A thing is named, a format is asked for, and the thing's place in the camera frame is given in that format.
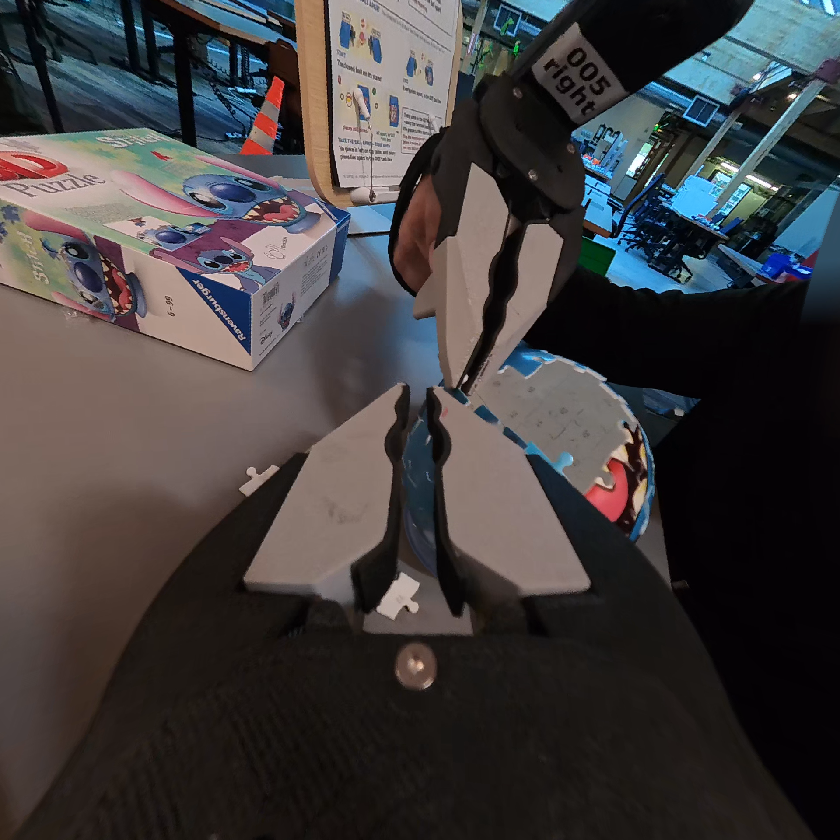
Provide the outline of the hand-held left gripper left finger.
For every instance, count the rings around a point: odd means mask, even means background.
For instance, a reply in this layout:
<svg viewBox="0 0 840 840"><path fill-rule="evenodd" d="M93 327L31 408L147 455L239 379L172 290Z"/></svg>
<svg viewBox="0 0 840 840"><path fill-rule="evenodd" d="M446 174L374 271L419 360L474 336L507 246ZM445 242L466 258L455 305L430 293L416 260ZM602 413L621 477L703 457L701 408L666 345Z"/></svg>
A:
<svg viewBox="0 0 840 840"><path fill-rule="evenodd" d="M395 384L292 458L293 480L244 583L370 613L397 576L410 388Z"/></svg>

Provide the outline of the printed puzzle box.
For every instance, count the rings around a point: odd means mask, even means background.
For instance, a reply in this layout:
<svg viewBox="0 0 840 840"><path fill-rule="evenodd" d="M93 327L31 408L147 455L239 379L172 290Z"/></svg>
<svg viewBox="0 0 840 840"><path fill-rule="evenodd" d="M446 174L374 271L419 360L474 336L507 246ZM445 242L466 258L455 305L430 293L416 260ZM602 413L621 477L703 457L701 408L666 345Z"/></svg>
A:
<svg viewBox="0 0 840 840"><path fill-rule="evenodd" d="M350 215L152 129L1 140L1 279L253 371L335 281Z"/></svg>

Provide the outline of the green plastic bin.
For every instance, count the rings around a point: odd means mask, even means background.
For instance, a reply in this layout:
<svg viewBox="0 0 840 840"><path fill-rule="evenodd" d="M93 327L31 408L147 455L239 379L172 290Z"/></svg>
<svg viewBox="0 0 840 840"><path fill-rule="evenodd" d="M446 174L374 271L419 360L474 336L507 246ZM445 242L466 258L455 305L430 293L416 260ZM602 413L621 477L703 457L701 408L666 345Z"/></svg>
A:
<svg viewBox="0 0 840 840"><path fill-rule="evenodd" d="M583 237L579 265L587 270L606 277L616 256L616 250L600 244L593 238Z"/></svg>

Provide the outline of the blue puzzle ball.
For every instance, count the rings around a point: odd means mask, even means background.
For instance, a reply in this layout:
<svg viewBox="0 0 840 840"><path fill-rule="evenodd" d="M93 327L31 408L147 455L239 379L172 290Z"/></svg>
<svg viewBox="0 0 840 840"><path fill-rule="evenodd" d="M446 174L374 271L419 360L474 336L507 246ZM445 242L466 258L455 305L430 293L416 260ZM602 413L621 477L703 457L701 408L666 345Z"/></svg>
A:
<svg viewBox="0 0 840 840"><path fill-rule="evenodd" d="M548 462L630 540L644 533L653 456L641 424L604 377L521 343L474 395L455 398Z"/></svg>

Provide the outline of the person's right forearm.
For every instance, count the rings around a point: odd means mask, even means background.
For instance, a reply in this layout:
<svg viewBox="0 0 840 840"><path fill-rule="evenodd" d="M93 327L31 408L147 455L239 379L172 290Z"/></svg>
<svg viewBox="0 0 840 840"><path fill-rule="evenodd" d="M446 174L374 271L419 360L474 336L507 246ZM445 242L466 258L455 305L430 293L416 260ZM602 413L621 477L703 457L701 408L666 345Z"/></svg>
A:
<svg viewBox="0 0 840 840"><path fill-rule="evenodd" d="M579 266L524 341L619 385L704 398L741 368L782 360L808 287L657 292Z"/></svg>

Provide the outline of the person's right hand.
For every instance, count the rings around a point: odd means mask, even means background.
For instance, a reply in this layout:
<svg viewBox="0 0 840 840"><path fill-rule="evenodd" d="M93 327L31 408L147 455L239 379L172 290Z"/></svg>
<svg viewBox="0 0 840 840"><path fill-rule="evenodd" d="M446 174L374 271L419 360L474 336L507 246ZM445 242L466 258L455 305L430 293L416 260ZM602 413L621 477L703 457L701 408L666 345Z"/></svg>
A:
<svg viewBox="0 0 840 840"><path fill-rule="evenodd" d="M402 216L392 249L395 277L413 296L431 276L441 213L432 176L425 175Z"/></svg>

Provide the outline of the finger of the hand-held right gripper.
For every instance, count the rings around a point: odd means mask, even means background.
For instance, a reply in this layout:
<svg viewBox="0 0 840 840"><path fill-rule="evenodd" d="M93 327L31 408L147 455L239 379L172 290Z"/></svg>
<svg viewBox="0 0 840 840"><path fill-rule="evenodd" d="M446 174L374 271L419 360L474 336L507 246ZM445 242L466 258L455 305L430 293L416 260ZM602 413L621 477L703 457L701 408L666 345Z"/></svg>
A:
<svg viewBox="0 0 840 840"><path fill-rule="evenodd" d="M469 169L455 234L436 247L431 280L440 369L447 387L468 381L490 300L490 268L505 242L508 205L493 176Z"/></svg>
<svg viewBox="0 0 840 840"><path fill-rule="evenodd" d="M479 344L463 377L463 393L493 375L548 306L564 240L550 224L525 224L504 245L491 278Z"/></svg>

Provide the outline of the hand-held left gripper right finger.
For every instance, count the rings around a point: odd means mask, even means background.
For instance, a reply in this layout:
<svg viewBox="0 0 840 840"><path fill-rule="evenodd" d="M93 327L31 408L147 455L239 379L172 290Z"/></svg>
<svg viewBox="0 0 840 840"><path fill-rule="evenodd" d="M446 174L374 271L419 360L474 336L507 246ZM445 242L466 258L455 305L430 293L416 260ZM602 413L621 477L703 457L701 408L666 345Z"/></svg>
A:
<svg viewBox="0 0 840 840"><path fill-rule="evenodd" d="M524 448L442 387L427 390L436 573L450 612L489 614L592 581Z"/></svg>

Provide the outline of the orange traffic cone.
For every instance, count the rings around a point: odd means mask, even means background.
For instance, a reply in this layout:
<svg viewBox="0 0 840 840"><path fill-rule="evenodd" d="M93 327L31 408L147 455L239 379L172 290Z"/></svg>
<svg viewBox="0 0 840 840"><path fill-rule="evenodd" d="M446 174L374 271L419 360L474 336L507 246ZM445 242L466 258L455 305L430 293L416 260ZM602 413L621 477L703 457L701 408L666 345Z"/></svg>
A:
<svg viewBox="0 0 840 840"><path fill-rule="evenodd" d="M285 83L274 77L269 84L264 102L256 114L252 128L240 154L273 155L279 132L279 119L284 98Z"/></svg>

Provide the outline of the wooden instruction board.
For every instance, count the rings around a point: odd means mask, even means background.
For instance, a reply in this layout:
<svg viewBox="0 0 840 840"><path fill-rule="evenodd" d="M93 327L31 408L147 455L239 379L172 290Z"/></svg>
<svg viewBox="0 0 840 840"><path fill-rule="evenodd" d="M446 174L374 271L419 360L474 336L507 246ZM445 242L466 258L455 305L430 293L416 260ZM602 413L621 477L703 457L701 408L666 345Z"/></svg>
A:
<svg viewBox="0 0 840 840"><path fill-rule="evenodd" d="M328 203L391 203L449 123L463 34L456 1L296 1L302 127Z"/></svg>

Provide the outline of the person's legs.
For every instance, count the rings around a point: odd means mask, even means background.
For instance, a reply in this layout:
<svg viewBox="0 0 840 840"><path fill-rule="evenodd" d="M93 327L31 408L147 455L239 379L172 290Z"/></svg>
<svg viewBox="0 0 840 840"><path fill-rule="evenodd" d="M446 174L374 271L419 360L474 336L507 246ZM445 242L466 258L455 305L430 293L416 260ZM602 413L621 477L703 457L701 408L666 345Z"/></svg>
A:
<svg viewBox="0 0 840 840"><path fill-rule="evenodd" d="M808 282L677 293L699 341L651 386L698 400L661 444L668 560L743 729L838 838L838 324Z"/></svg>

